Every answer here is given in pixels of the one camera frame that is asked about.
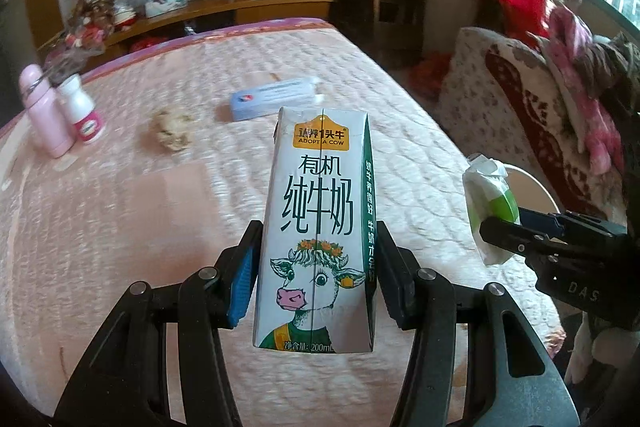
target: milk carton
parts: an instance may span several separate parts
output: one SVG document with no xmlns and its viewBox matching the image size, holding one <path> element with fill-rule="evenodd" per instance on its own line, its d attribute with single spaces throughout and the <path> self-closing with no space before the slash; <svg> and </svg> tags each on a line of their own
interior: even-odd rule
<svg viewBox="0 0 640 427">
<path fill-rule="evenodd" d="M 372 351 L 375 207 L 367 114 L 281 108 L 254 346 L 307 353 Z"/>
</svg>

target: flower crown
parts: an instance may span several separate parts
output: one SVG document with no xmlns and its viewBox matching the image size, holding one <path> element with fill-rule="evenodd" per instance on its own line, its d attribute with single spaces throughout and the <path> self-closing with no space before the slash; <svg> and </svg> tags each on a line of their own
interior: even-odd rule
<svg viewBox="0 0 640 427">
<path fill-rule="evenodd" d="M 316 239 L 303 239 L 298 243 L 296 248 L 298 251 L 314 250 L 321 251 L 333 257 L 342 255 L 342 247 L 338 243 L 329 243 L 328 241 L 317 241 Z"/>
</svg>

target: cow illustration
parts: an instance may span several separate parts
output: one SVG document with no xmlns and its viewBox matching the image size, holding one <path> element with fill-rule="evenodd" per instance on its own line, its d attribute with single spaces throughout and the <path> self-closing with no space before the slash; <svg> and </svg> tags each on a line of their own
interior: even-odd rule
<svg viewBox="0 0 640 427">
<path fill-rule="evenodd" d="M 271 259 L 271 268 L 284 279 L 276 292 L 276 303 L 294 315 L 290 322 L 271 331 L 260 347 L 333 353 L 326 324 L 338 290 L 355 288 L 365 280 L 364 272 L 345 268 L 348 261 L 338 244 L 315 239 L 300 241 L 285 258 Z"/>
</svg>

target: metal screw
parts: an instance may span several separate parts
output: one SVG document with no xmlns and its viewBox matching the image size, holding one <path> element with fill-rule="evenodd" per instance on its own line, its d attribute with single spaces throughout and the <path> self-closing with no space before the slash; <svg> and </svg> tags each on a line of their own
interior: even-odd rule
<svg viewBox="0 0 640 427">
<path fill-rule="evenodd" d="M 504 295 L 504 293 L 506 292 L 506 290 L 504 289 L 504 286 L 502 286 L 500 283 L 497 283 L 497 282 L 492 282 L 489 285 L 489 291 L 492 294 L 494 294 L 496 297 L 500 297 Z"/>
<path fill-rule="evenodd" d="M 143 281 L 134 282 L 129 286 L 129 291 L 132 295 L 142 295 L 146 291 L 146 283 Z"/>
<path fill-rule="evenodd" d="M 198 272 L 198 277 L 206 281 L 216 279 L 218 277 L 218 270 L 212 266 L 206 266 Z"/>
<path fill-rule="evenodd" d="M 420 268 L 418 277 L 423 281 L 433 281 L 436 278 L 436 272 L 431 268 Z"/>
</svg>

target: floral fabric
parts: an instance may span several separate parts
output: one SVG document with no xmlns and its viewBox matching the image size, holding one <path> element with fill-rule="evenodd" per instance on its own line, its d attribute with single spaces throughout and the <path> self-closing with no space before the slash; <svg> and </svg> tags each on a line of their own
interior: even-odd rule
<svg viewBox="0 0 640 427">
<path fill-rule="evenodd" d="M 626 223 L 620 174 L 591 174 L 544 59 L 520 41 L 462 28 L 435 118 L 463 154 L 530 172 L 561 208 Z"/>
</svg>

